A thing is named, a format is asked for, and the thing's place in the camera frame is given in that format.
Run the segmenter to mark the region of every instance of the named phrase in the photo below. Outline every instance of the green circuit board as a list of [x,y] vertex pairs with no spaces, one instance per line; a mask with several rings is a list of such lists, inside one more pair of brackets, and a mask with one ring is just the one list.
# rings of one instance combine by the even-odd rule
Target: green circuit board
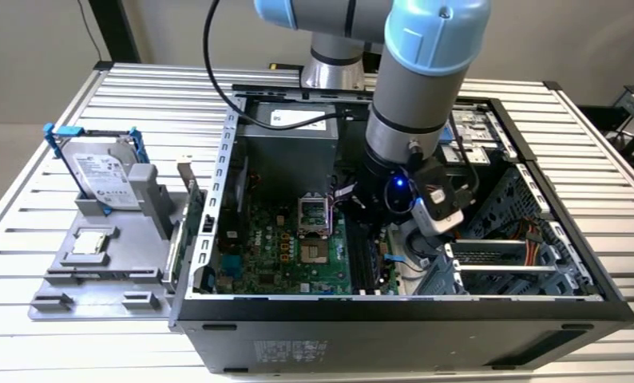
[[240,270],[221,269],[220,294],[350,294],[345,222],[337,212],[328,239],[298,238],[297,212],[252,205]]

